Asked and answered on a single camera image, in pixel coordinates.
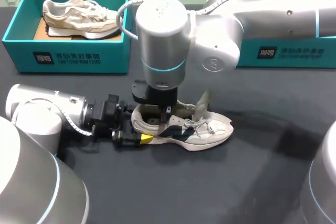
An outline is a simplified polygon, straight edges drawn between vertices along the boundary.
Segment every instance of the black table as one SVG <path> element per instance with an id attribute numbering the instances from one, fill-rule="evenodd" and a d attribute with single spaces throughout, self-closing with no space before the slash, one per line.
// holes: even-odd
<path id="1" fill-rule="evenodd" d="M 14 8 L 0 8 L 0 37 Z M 0 45 L 0 115 L 16 83 L 85 95 L 108 93 L 132 102 L 131 84 L 143 78 L 133 43 L 130 73 L 113 75 L 18 74 Z M 336 73 L 327 70 L 237 69 L 210 79 L 191 64 L 179 99 L 195 103 L 206 88 L 212 110 L 233 120 L 234 134 L 203 152 L 177 145 L 99 154 L 73 145 L 64 162 L 87 185 L 89 224 L 304 223 L 299 193 L 314 154 L 336 119 Z"/>

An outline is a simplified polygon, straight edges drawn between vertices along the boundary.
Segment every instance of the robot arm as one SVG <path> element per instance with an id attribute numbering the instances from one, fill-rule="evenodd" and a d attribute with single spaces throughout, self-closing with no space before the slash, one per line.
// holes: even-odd
<path id="1" fill-rule="evenodd" d="M 118 18 L 132 4 L 140 5 L 138 36 Z M 196 12 L 177 0 L 132 0 L 118 10 L 117 24 L 139 41 L 148 86 L 133 85 L 133 97 L 166 110 L 176 103 L 187 57 L 212 73 L 234 69 L 243 39 L 335 36 L 334 12 L 332 0 L 207 0 Z"/>

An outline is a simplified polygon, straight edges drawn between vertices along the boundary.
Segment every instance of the sneaker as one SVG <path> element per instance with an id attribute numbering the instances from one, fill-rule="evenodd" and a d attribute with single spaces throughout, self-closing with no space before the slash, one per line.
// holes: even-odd
<path id="1" fill-rule="evenodd" d="M 51 37 L 111 37 L 119 33 L 116 15 L 116 11 L 101 7 L 92 0 L 69 0 L 64 3 L 45 0 L 43 3 L 43 17 Z"/>
<path id="2" fill-rule="evenodd" d="M 167 123 L 160 123 L 160 109 L 139 104 L 132 113 L 135 131 L 150 135 L 147 144 L 175 143 L 188 151 L 201 151 L 227 140 L 232 132 L 231 120 L 208 112 L 209 94 L 205 92 L 197 105 L 178 102 Z"/>

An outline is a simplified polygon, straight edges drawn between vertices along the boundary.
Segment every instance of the shoelace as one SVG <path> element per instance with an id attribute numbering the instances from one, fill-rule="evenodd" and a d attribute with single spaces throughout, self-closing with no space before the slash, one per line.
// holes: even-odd
<path id="1" fill-rule="evenodd" d="M 192 109 L 196 108 L 196 105 L 193 105 L 193 104 L 190 104 L 190 103 L 183 103 L 183 102 L 181 102 L 179 100 L 177 101 L 177 103 L 179 105 L 182 105 L 183 107 L 185 107 L 188 110 L 192 110 Z"/>
<path id="2" fill-rule="evenodd" d="M 194 108 L 196 108 L 196 105 L 193 105 L 193 104 L 189 104 L 189 103 L 183 103 L 181 101 L 177 101 L 178 104 L 186 107 L 187 109 L 189 110 L 192 110 Z M 203 124 L 207 124 L 207 127 L 208 127 L 208 131 L 211 132 L 211 133 L 216 133 L 217 129 L 212 125 L 210 125 L 211 123 L 211 120 L 210 119 L 200 119 L 199 121 L 195 122 L 193 120 L 190 120 L 190 119 L 186 119 L 185 122 L 184 122 L 184 126 L 185 127 L 193 127 L 195 128 L 195 131 L 196 131 L 196 134 L 198 137 L 200 137 L 200 134 L 198 133 L 198 129 L 203 125 Z"/>
<path id="3" fill-rule="evenodd" d="M 212 134 L 215 134 L 217 129 L 210 125 L 210 123 L 211 123 L 210 119 L 200 119 L 197 122 L 195 122 L 193 120 L 190 120 L 190 119 L 186 119 L 185 122 L 184 122 L 184 126 L 195 128 L 197 136 L 201 137 L 200 134 L 198 133 L 198 129 L 205 123 L 207 124 L 208 131 L 211 132 Z"/>
<path id="4" fill-rule="evenodd" d="M 91 4 L 91 6 L 88 8 L 88 10 L 91 11 L 88 14 L 84 14 L 85 16 L 94 18 L 97 21 L 106 19 L 107 12 L 109 11 L 106 7 L 100 6 L 96 1 L 93 0 L 86 0 L 85 2 Z"/>

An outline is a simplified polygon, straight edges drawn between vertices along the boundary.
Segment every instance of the open box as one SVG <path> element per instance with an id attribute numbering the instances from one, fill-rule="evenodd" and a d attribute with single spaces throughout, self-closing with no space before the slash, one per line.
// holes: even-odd
<path id="1" fill-rule="evenodd" d="M 124 33 L 105 40 L 48 39 L 37 36 L 38 30 L 44 32 L 45 29 L 42 19 L 44 1 L 21 0 L 2 40 L 19 72 L 128 72 L 130 38 Z M 94 1 L 110 10 L 118 10 L 128 0 Z M 131 9 L 126 9 L 123 14 L 123 27 L 131 30 L 132 25 Z"/>
<path id="2" fill-rule="evenodd" d="M 238 67 L 336 68 L 336 37 L 245 39 Z"/>

